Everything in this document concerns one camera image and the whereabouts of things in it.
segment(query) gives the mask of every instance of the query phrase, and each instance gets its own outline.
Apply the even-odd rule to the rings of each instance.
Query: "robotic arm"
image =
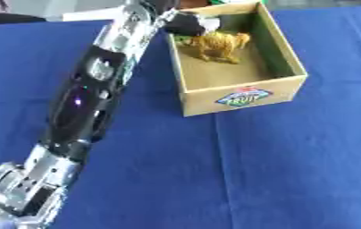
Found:
[[[176,0],[140,0],[117,8],[66,81],[48,114],[48,126],[24,165],[0,165],[0,219],[18,228],[47,228],[54,221],[101,140],[120,95],[156,32],[204,32],[196,15],[179,13]]]

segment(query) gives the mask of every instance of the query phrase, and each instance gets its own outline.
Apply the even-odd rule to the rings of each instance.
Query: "purple led light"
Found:
[[[82,100],[80,100],[80,98],[75,98],[75,105],[76,106],[81,106],[82,105]]]

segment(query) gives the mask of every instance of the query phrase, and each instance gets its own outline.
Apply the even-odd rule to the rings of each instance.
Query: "blue fabric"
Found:
[[[183,118],[159,34],[53,228],[361,229],[361,7],[274,16],[310,73],[293,102]],[[102,24],[0,26],[0,163]]]

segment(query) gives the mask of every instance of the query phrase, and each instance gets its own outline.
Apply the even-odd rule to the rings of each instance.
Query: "box label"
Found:
[[[217,100],[216,103],[233,107],[243,107],[250,105],[257,100],[267,98],[272,94],[273,93],[271,91],[257,89],[255,87],[245,87],[242,89],[237,89],[236,92]]]

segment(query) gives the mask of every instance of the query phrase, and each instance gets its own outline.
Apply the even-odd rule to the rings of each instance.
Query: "toy animal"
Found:
[[[236,48],[244,48],[250,40],[247,33],[231,35],[221,32],[210,32],[203,36],[193,37],[190,44],[198,48],[199,57],[209,61],[210,57],[206,51],[218,52],[220,58],[232,64],[238,64],[239,59],[233,55]]]

